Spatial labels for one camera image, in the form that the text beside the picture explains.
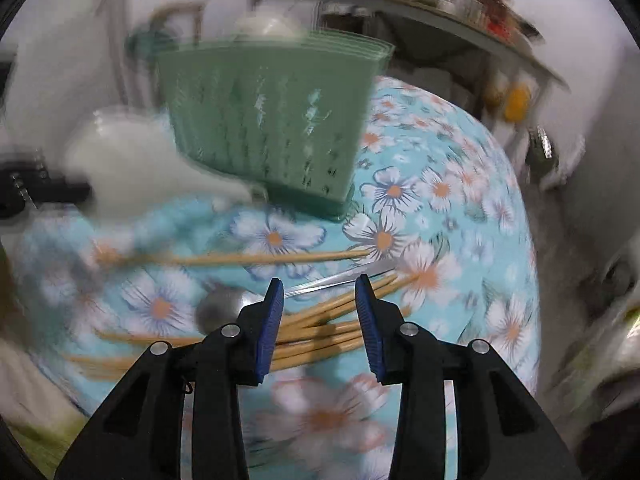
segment round table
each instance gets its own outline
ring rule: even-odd
[[[96,328],[197,334],[193,309],[206,293],[202,280],[264,293],[273,276],[286,287],[393,257],[399,269],[419,277],[387,300],[410,307],[408,318],[437,338],[461,344],[487,339],[533,391],[539,354],[535,256],[511,165],[484,126],[433,94],[383,77],[371,105],[356,159],[356,192],[343,222],[273,207],[228,209],[211,197],[182,198],[117,231],[97,230],[73,210],[36,219],[13,264],[41,370],[90,414],[113,383],[88,379],[64,356],[131,354],[127,344],[100,339]],[[168,241],[174,253],[185,255],[347,248],[370,255],[357,262],[98,272],[97,248],[129,253]],[[286,310],[344,290],[290,298]],[[445,390],[447,478],[455,478],[452,385]],[[242,389],[240,399],[253,479],[386,478],[400,388],[376,383],[362,348],[269,374],[259,388]],[[184,424],[190,426],[188,412]],[[189,431],[183,436],[186,480]]]

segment silver screw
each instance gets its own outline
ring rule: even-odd
[[[484,339],[474,339],[474,341],[471,343],[471,348],[473,348],[474,351],[478,352],[479,354],[486,354],[491,347],[489,346],[489,343]]]
[[[418,333],[418,327],[413,323],[402,323],[402,325],[400,325],[400,333],[404,335],[416,335]]]
[[[240,327],[238,325],[229,324],[222,327],[222,335],[224,337],[236,337],[240,333]]]
[[[162,355],[169,349],[169,345],[164,341],[156,341],[151,345],[151,353],[153,355]]]

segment green plastic basket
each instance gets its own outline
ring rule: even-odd
[[[158,56],[178,150],[265,183],[271,202],[340,219],[374,77],[393,47],[320,31],[304,40],[219,40]]]

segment floor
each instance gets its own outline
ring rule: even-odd
[[[542,193],[533,185],[521,185],[521,189],[536,247],[540,288],[542,350],[536,399],[555,421],[562,407],[551,389],[552,377],[567,347],[586,326],[577,285],[593,270],[594,258],[585,241],[572,235],[562,222],[557,191]],[[576,420],[557,429],[565,442],[575,447],[583,426]]]

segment metal spoon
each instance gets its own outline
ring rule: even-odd
[[[326,278],[288,288],[284,291],[284,297],[289,298],[330,286],[353,283],[361,274],[367,274],[372,278],[394,269],[395,266],[396,263],[393,260],[380,260],[352,267]],[[202,285],[209,289],[209,293],[196,306],[195,320],[198,330],[203,334],[211,333],[227,323],[233,323],[243,307],[263,300],[260,294],[240,286],[225,285],[216,281],[205,282]]]

